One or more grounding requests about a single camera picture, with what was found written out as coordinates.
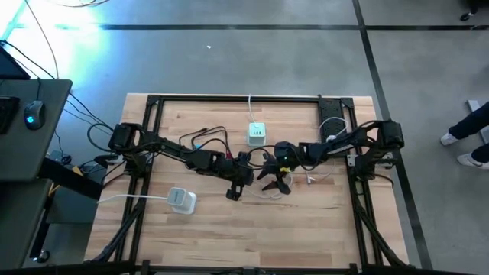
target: wooden tabletop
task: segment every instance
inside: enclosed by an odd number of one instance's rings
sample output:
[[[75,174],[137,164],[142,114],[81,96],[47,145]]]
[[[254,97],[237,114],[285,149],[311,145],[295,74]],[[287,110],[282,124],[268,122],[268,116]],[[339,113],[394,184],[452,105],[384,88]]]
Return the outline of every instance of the wooden tabletop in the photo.
[[[141,123],[146,98],[147,94],[129,94],[121,121]],[[375,119],[371,97],[353,99],[359,124]],[[252,111],[256,121],[267,126],[268,144],[319,140],[317,104],[252,103]],[[183,134],[222,125],[229,132],[232,153],[237,155],[250,150],[246,143],[250,121],[248,104],[243,102],[165,102],[159,135],[177,142]],[[223,138],[216,134],[197,142],[216,137]],[[189,147],[189,138],[184,138],[183,144]],[[217,142],[206,149],[224,151]],[[252,162],[261,163],[263,157],[255,154]],[[122,168],[106,180],[120,173]],[[389,175],[382,170],[378,173]],[[153,265],[168,266],[304,268],[360,264],[344,160],[329,160],[310,176],[317,181],[308,186],[305,172],[297,169],[292,193],[276,200],[251,194],[263,195],[262,184],[268,183],[271,176],[255,180],[234,202],[225,198],[230,182],[197,175],[180,162],[157,157],[149,195],[166,196],[171,187],[177,186],[195,193],[198,202],[193,215],[179,215],[163,200],[147,201],[138,263],[150,260]],[[129,176],[119,178],[103,191],[101,199],[126,193],[128,184]],[[370,187],[378,230],[399,258],[407,262],[392,186],[377,178]],[[114,236],[124,204],[125,199],[114,199],[99,205],[86,259],[98,255]],[[365,235],[369,260],[373,262],[371,241]],[[126,240],[124,259],[128,258],[131,236],[132,231]]]

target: gray floor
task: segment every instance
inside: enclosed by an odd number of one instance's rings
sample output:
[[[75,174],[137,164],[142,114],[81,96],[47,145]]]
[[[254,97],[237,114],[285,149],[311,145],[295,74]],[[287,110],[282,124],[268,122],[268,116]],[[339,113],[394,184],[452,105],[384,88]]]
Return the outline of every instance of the gray floor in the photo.
[[[60,76],[72,79],[73,92],[109,124],[118,122],[128,92],[375,98],[358,31],[101,31],[86,24],[356,24],[351,1],[123,0],[69,11],[35,3],[33,8],[46,26],[77,26],[69,31],[46,27]],[[489,9],[460,22],[466,9],[459,0],[360,3],[366,24],[489,24]],[[49,50],[31,15],[25,13],[21,23],[26,28],[14,30],[9,41],[53,72]],[[467,115],[465,100],[489,100],[489,33],[369,31],[368,35],[390,114],[403,126],[402,153],[434,268],[487,273],[487,172],[455,162],[458,154],[481,145],[481,139],[470,137],[444,148],[439,137]],[[63,149],[75,163],[101,153],[90,147],[86,128],[85,122],[65,113],[57,129]],[[97,139],[107,142],[108,136],[100,134]],[[56,149],[57,141],[51,145]],[[410,261],[417,265],[403,197],[398,186],[395,191]],[[76,249],[51,248],[78,251],[69,260],[53,256],[52,261],[81,261],[85,245],[86,241],[78,241]]]

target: black metal frame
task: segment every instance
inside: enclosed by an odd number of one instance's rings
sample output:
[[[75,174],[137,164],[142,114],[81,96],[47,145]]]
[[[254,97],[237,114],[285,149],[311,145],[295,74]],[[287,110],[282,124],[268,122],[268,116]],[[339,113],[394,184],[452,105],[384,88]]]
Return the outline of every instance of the black metal frame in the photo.
[[[319,120],[324,121],[328,117],[336,116],[340,118],[345,118],[344,110],[348,111],[351,126],[353,128],[357,127],[356,115],[355,115],[355,106],[352,98],[335,98],[335,99],[324,99],[321,96],[318,97],[299,97],[299,96],[254,96],[252,99],[253,102],[293,102],[293,103],[316,103],[318,105],[318,113]],[[163,116],[163,106],[166,101],[201,101],[201,102],[247,102],[248,97],[246,95],[149,95],[146,101],[146,109],[144,110],[144,119],[143,119],[143,128],[148,129],[149,119],[151,116],[151,112],[156,107],[156,116],[153,125],[153,131],[158,131],[160,128],[161,119]],[[328,121],[323,125],[321,139],[323,141],[330,134],[336,134],[344,127],[344,122],[342,121]],[[356,154],[361,154],[361,149],[356,149]],[[147,191],[149,189],[149,182],[151,181],[151,167],[144,175],[143,184],[141,187],[141,194],[147,195]],[[358,193],[357,193],[357,180],[353,176],[352,169],[347,165],[348,172],[348,182],[351,193],[351,203],[353,206],[353,216],[355,221],[355,230],[357,232],[358,239],[358,252],[360,254],[361,264],[367,265],[368,263],[368,255],[367,255],[367,247],[365,244],[364,231],[362,225],[361,216],[358,214],[356,209],[356,204],[359,203]],[[136,187],[138,183],[138,178],[133,176],[131,178],[131,182],[129,184],[128,193],[135,194]],[[374,209],[373,203],[371,200],[371,194],[368,186],[368,182],[361,182],[365,211],[366,216],[372,221],[372,224],[375,226],[375,217],[374,217]],[[127,218],[133,210],[133,202],[132,198],[127,198],[125,203],[124,215],[121,221],[124,224],[127,221]],[[135,262],[138,254],[138,246],[139,240],[141,236],[142,229],[142,221],[144,217],[144,209],[145,202],[143,200],[143,211],[138,216],[136,220],[136,225],[134,228],[134,234],[131,243],[131,250],[129,253],[130,262]],[[122,242],[119,244],[116,252],[114,261],[122,260],[122,251],[124,250],[125,240],[123,237]],[[379,248],[379,244],[377,244],[372,238],[372,245],[374,249],[374,262],[376,265],[383,265],[382,254]],[[147,269],[148,272],[229,272],[236,271],[237,268],[229,268],[229,267],[165,267],[165,266],[149,266]],[[352,264],[350,268],[345,269],[298,269],[298,268],[274,268],[267,269],[268,273],[328,273],[328,274],[354,274],[354,270],[356,270],[356,265]]]

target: keyboard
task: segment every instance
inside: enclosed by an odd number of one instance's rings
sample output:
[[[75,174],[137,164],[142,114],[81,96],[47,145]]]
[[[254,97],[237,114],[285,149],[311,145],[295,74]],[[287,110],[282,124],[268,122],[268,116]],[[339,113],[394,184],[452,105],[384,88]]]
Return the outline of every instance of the keyboard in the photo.
[[[19,102],[20,99],[14,96],[0,96],[0,134],[7,134],[17,114]]]

